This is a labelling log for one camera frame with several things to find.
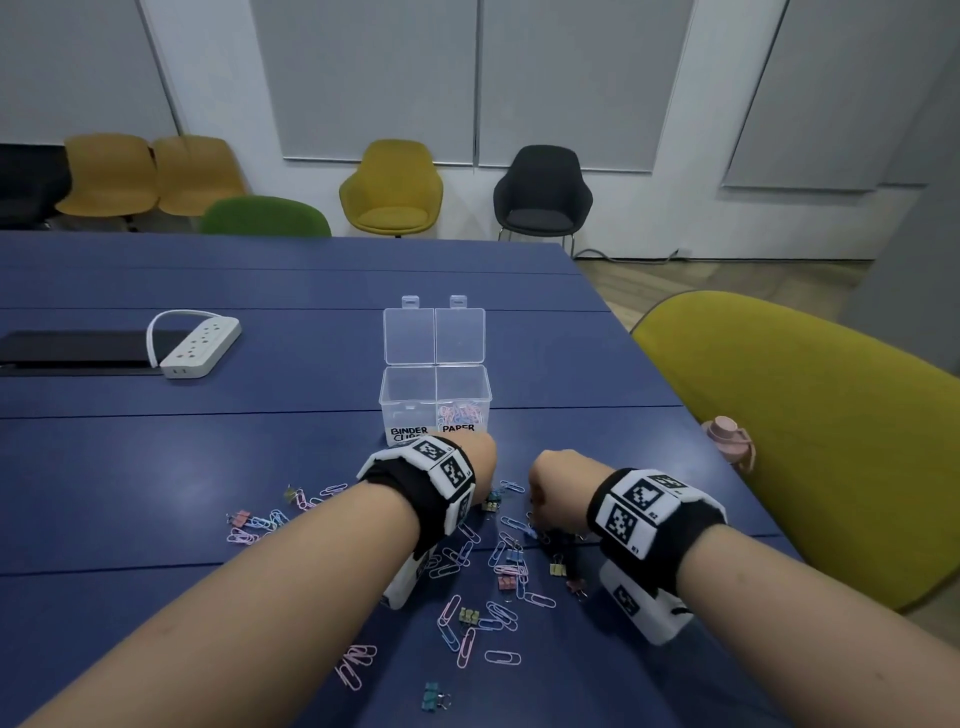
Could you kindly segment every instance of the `person's right arm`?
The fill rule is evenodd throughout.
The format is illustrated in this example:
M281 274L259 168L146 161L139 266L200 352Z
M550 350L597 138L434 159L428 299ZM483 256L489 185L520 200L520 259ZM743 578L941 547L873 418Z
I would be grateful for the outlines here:
M538 527L587 530L610 468L546 451ZM681 562L678 596L798 725L960 726L960 652L838 581L725 525Z

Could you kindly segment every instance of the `blue table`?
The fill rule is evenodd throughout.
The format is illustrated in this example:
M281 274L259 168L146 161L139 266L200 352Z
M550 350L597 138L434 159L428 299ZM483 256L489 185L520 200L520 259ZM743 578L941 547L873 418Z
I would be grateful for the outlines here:
M243 334L201 379L0 376L0 418L379 410L379 311L233 311ZM23 328L138 330L153 310L7 310ZM196 319L167 317L165 328ZM664 406L680 400L611 313L491 311L493 408Z
M0 308L399 308L607 311L582 276L541 273L0 268Z
M10 484L0 512L11 514L0 529L0 575L222 563L237 549L225 541L226 513L280 508L294 516L286 486L313 496L352 482L384 447L381 423L378 412L0 422ZM500 410L490 432L499 443L497 481L525 485L542 450L576 446L699 486L745 533L780 533L682 407ZM528 508L526 496L509 493L497 518L477 510L470 524L493 541L509 530L500 516L525 521Z
M580 276L553 243L334 237L0 231L4 268L248 268L253 270L546 273Z
M651 647L597 584L603 556L581 547L589 599L581 604L546 557L525 553L528 589L558 602L554 610L514 599L516 632L480 633L466 669L437 633L444 605L485 610L504 603L484 558L440 580L424 577L402 611L377 607L358 643L375 644L358 667L360 692L335 676L324 683L297 726L688 726L786 725L732 658L696 621L672 643ZM0 660L17 666L0 685L0 728L16 725L211 567L72 573L0 579ZM519 667L484 661L488 649L518 652ZM451 709L425 714L426 682L452 695Z

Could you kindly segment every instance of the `power outlet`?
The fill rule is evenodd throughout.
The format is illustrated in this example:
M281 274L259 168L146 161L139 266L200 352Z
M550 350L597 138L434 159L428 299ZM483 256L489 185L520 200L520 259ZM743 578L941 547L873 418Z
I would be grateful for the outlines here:
M160 362L168 379L197 379L209 374L240 335L240 320L229 316L204 319Z

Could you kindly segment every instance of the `open transparent lid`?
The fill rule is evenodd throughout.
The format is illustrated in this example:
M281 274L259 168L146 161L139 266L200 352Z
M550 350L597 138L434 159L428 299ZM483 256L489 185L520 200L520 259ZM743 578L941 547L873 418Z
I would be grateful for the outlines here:
M383 358L391 365L480 364L486 357L487 312L450 296L450 308L420 308L404 296L383 310Z

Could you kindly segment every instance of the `clear plastic container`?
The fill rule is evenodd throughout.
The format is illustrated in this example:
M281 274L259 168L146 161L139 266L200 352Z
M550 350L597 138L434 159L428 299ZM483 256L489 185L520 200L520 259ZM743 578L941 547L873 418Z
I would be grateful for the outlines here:
M383 311L380 408L390 445L429 429L487 431L486 336L486 311L467 308L466 296L450 296L450 308L420 308L418 296L404 296L401 308Z

